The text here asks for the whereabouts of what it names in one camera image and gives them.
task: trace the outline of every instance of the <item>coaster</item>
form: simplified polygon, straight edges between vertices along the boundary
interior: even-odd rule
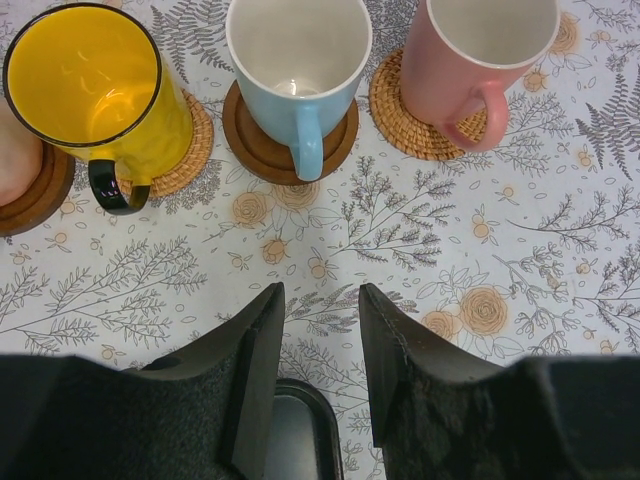
[[[324,178],[346,160],[358,133],[358,106],[353,101],[345,117],[327,135],[324,149]],[[240,94],[238,82],[233,82],[222,109],[222,126],[229,147],[240,163],[255,176],[277,185],[304,185],[296,176],[289,147],[272,140],[253,120]]]
[[[0,237],[17,235],[40,225],[62,205],[73,183],[76,161],[43,142],[42,167],[29,190],[0,207]]]
[[[164,197],[177,192],[195,179],[209,160],[213,149],[213,123],[204,107],[186,90],[182,90],[193,117],[193,138],[189,150],[175,167],[161,177],[153,179],[151,198]],[[131,180],[118,179],[122,193],[131,193]]]
[[[407,155],[423,160],[451,160],[464,155],[432,125],[411,115],[400,97],[402,49],[391,53],[380,64],[369,87],[371,114],[387,141]],[[487,123],[482,110],[458,123],[462,133],[474,141],[484,135]]]

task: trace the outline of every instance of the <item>table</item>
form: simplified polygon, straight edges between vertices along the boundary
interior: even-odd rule
[[[439,163],[391,147],[368,113],[368,81],[402,45],[415,4],[368,0],[375,44],[356,145],[339,171],[293,188],[256,179],[226,144],[228,0],[104,3],[150,29],[211,114],[212,158],[190,187],[126,217],[97,208],[79,166],[59,212],[0,239],[0,351],[139,367],[282,281],[280,373],[330,400],[352,480],[384,478],[358,330],[363,282],[499,364],[638,352],[640,1],[562,0],[556,43],[509,92],[502,144]],[[0,1],[2,56],[52,5]]]

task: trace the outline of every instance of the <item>yellow mug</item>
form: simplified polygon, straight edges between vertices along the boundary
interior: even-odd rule
[[[186,154],[193,119],[149,32],[92,3],[48,10],[25,25],[4,62],[4,92],[40,138],[88,162],[98,203],[140,210],[154,177]],[[131,180],[129,201],[116,181]]]

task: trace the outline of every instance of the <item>black mug handle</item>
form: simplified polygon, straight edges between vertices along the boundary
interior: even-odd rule
[[[151,191],[151,185],[134,185],[127,202],[118,186],[116,162],[113,160],[89,161],[89,185],[100,206],[111,215],[139,211],[147,203]]]

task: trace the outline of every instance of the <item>light blue mug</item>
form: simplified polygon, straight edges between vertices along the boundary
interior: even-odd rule
[[[362,0],[232,0],[227,44],[249,113],[320,178],[322,139],[347,113],[371,52]]]

